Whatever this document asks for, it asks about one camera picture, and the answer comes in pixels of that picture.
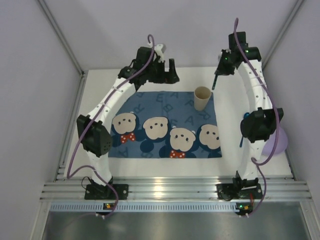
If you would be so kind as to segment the green handled fork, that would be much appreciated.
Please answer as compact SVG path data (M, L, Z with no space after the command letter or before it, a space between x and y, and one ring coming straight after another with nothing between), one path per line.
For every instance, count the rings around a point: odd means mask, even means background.
M216 88L217 80L218 80L218 75L215 74L215 76L214 76L214 81L213 81L212 88L211 88L213 91L214 91L215 88Z

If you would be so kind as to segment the beige paper cup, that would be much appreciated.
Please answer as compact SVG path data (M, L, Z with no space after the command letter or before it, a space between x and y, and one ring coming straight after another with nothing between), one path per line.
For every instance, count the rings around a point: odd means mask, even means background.
M197 111L203 111L209 102L212 93L209 88L199 86L194 91L194 108Z

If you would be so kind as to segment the blue cartoon mouse placemat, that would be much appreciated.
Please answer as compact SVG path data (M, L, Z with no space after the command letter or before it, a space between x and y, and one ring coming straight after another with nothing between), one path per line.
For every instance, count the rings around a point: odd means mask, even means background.
M222 157L214 98L202 111L192 91L137 92L112 120L111 158Z

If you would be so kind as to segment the blue metal spoon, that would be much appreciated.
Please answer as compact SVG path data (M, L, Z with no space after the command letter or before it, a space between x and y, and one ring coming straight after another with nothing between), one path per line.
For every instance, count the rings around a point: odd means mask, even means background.
M239 143L239 147L242 148L243 147L243 143L244 143L244 138L247 138L247 134L246 134L246 118L250 115L249 112L246 112L244 115L243 115L243 119L242 121L240 122L240 132L241 132L241 140L240 140L240 143Z

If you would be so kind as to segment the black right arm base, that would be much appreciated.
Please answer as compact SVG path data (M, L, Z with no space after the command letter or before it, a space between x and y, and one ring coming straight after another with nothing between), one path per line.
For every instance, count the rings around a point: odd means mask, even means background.
M263 196L259 179L257 177L253 179L241 178L238 171L232 178L232 183L217 184L216 190L218 199L224 201L249 200L251 197L261 199Z

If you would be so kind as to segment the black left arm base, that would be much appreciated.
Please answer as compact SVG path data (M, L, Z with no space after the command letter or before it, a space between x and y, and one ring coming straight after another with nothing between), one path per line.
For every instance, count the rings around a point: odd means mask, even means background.
M93 181L91 178L86 177L89 180L89 184L85 187L85 200L116 200L116 194L107 185L101 185ZM114 184L113 179L109 182L118 195L119 200L126 200L129 194L128 184Z

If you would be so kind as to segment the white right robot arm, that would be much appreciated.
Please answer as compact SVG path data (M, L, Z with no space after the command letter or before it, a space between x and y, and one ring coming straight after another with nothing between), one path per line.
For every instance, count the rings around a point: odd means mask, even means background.
M274 108L263 76L261 54L257 47L250 47L244 31L228 36L228 48L220 52L215 77L239 73L248 99L249 109L240 116L244 148L236 177L253 181L258 176L257 163L263 148L272 134L279 132L284 116L282 108Z

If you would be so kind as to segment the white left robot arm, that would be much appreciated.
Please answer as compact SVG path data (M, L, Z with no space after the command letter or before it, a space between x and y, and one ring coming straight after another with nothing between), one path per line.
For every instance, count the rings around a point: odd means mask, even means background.
M140 47L136 58L129 66L122 68L106 96L87 115L79 115L76 120L78 142L86 152L92 169L92 180L103 187L111 184L108 152L116 140L111 136L112 120L122 105L145 83L175 84L179 77L174 59L170 58L169 69L165 70L162 43L154 47Z

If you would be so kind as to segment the aluminium frame rail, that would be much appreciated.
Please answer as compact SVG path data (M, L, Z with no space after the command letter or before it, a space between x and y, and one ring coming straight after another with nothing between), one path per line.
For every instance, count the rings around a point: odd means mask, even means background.
M88 180L80 177L66 179L62 175L64 167L59 169L55 181L44 184L40 194L42 201L80 201L84 199L84 185ZM128 185L128 200L171 201L195 200L216 201L218 184L231 183L231 177L114 177L114 183ZM309 201L312 196L304 181L287 176L267 178L265 200L268 202Z

